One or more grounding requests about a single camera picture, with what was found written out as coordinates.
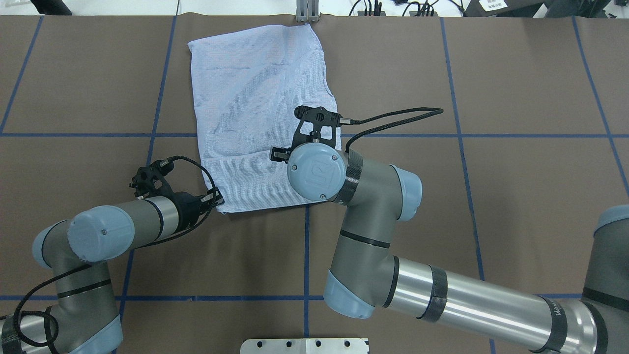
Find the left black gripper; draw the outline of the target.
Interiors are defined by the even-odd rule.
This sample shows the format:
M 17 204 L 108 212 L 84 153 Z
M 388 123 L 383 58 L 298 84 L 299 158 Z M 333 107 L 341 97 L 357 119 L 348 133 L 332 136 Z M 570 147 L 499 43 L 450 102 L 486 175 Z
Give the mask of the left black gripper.
M 291 148 L 270 148 L 270 161 L 287 163 L 290 159 Z M 179 215 L 179 224 L 176 232 L 187 230 L 197 224 L 203 213 L 211 212 L 217 206 L 225 203 L 222 193 L 217 187 L 207 191 L 205 196 L 193 196 L 187 192 L 176 192 L 172 198 Z

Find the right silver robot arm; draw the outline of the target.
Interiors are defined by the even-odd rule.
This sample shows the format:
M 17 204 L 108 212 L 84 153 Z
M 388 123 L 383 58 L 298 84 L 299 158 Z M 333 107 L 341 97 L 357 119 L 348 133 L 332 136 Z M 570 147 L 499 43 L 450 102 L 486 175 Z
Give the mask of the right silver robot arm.
M 323 296 L 333 311 L 365 320 L 389 308 L 535 354 L 628 352 L 627 205 L 600 215 L 580 299 L 554 300 L 393 255 L 396 223 L 422 201 L 412 172 L 322 143 L 274 147 L 270 159 L 302 197 L 346 206 Z

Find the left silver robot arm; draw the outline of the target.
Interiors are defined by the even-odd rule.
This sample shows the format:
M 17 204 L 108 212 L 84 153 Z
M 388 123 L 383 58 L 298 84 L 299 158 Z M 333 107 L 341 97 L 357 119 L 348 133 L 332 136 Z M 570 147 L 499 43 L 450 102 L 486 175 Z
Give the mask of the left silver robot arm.
M 217 188 L 205 196 L 177 192 L 82 211 L 47 227 L 33 242 L 33 257 L 54 277 L 57 303 L 25 311 L 29 291 L 1 318 L 3 354 L 109 354 L 123 341 L 108 262 L 140 247 L 175 239 L 196 228 L 223 203 Z

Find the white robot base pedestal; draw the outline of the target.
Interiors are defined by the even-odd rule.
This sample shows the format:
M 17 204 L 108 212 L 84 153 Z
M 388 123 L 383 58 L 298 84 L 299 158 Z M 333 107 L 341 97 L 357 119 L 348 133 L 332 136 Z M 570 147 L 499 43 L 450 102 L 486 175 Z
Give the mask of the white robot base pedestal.
M 242 343 L 241 354 L 369 354 L 363 338 L 277 338 L 250 339 Z

